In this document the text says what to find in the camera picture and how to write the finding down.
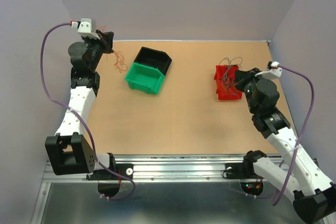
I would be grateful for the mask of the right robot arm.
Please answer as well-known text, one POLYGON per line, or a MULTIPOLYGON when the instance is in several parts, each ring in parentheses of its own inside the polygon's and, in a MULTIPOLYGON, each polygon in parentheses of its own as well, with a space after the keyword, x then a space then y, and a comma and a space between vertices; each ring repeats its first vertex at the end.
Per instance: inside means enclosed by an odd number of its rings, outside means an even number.
POLYGON ((315 223, 335 213, 335 183, 317 166, 301 145, 289 121, 276 107, 280 94, 273 79, 283 67, 270 66, 235 72, 235 88, 245 94, 255 128, 278 151, 289 169, 284 171, 261 151, 245 155, 244 175, 264 178, 277 190, 273 205, 286 196, 305 223, 315 223))

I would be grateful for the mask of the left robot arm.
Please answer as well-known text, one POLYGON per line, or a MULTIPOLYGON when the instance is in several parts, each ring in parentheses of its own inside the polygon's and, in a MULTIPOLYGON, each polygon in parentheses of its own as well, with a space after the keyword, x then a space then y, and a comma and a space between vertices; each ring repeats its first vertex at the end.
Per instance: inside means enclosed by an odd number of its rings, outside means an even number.
POLYGON ((95 169, 97 155, 93 143, 88 142, 87 119, 97 97, 100 76, 96 71, 103 54, 113 52, 113 32, 97 32, 99 38, 82 37, 68 48, 70 62, 70 100, 64 107, 63 121, 53 136, 45 141, 45 148, 56 175, 89 174, 95 169))

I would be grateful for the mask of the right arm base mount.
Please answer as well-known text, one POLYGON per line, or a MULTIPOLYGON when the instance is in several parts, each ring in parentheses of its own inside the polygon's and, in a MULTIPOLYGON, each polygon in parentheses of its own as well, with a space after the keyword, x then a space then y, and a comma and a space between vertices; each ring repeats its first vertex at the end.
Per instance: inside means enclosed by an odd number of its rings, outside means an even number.
POLYGON ((264 189, 263 178, 243 163, 226 163, 222 177, 239 180, 241 192, 247 195, 260 196, 264 189))

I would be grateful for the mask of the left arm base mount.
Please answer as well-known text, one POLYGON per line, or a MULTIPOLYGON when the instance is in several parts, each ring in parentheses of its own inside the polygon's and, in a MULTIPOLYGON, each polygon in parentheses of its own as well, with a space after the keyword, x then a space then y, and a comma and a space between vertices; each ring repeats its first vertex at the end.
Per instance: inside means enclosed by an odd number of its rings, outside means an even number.
POLYGON ((136 188, 133 181, 134 165, 131 163, 116 164, 109 169, 113 173, 105 169, 95 170, 93 173, 86 175, 86 180, 97 182, 99 197, 107 201, 130 197, 136 188))

